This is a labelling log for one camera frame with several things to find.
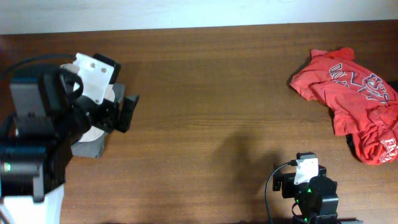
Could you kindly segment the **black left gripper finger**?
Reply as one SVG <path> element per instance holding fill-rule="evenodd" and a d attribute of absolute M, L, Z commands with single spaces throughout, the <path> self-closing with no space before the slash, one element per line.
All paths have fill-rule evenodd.
<path fill-rule="evenodd" d="M 119 115 L 117 130 L 125 133 L 131 127 L 133 112 L 139 102 L 139 95 L 132 95 L 123 99 L 123 107 Z"/>
<path fill-rule="evenodd" d="M 113 59 L 111 59 L 111 58 L 109 58 L 109 57 L 107 57 L 105 55 L 99 54 L 99 53 L 95 53 L 93 55 L 93 58 L 97 59 L 100 62 L 103 62 L 103 63 L 105 63 L 107 65 L 110 65 L 110 66 L 112 66 L 114 68 L 114 71 L 112 73 L 112 77 L 111 77 L 111 79 L 109 81 L 109 84 L 115 84 L 116 80 L 118 78 L 120 69 L 121 69 L 121 64 L 119 62 L 117 62 L 117 61 L 115 61 L 115 60 L 113 60 Z"/>

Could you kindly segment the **beige khaki shorts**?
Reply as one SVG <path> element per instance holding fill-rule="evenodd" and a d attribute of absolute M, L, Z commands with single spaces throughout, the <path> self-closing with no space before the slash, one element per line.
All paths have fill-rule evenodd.
<path fill-rule="evenodd" d="M 60 66 L 60 68 L 64 68 L 66 70 L 68 70 L 69 72 L 72 73 L 78 73 L 79 72 L 79 68 L 74 66 L 72 63 L 68 63 L 68 64 L 63 64 Z M 106 93 L 105 93 L 105 100 L 109 100 L 109 101 L 114 101 L 116 98 L 116 95 L 114 93 L 113 90 L 113 84 L 109 84 L 107 86 L 106 89 Z M 82 137 L 78 140 L 78 142 L 92 142 L 97 140 L 98 138 L 100 138 L 103 134 L 105 133 L 105 131 L 103 131 L 102 129 L 96 128 L 94 126 L 92 126 L 86 133 L 84 133 L 82 135 Z"/>

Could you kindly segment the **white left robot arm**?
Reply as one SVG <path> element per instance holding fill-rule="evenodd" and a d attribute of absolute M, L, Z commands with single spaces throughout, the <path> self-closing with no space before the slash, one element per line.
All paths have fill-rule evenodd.
<path fill-rule="evenodd" d="M 124 96 L 121 66 L 101 54 L 53 54 L 10 66 L 15 110 L 1 126 L 1 222 L 58 223 L 75 156 L 97 158 L 113 131 L 129 130 L 137 95 Z"/>

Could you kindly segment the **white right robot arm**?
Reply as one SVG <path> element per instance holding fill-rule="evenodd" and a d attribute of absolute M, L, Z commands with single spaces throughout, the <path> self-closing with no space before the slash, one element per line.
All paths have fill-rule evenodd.
<path fill-rule="evenodd" d="M 132 131 L 115 146 L 113 196 L 134 223 L 284 222 L 289 203 L 300 223 L 336 218 L 336 183 L 321 168 L 308 182 L 282 174 L 298 162 L 280 148 L 296 130 L 274 103 L 254 97 L 181 96 L 143 101 Z"/>

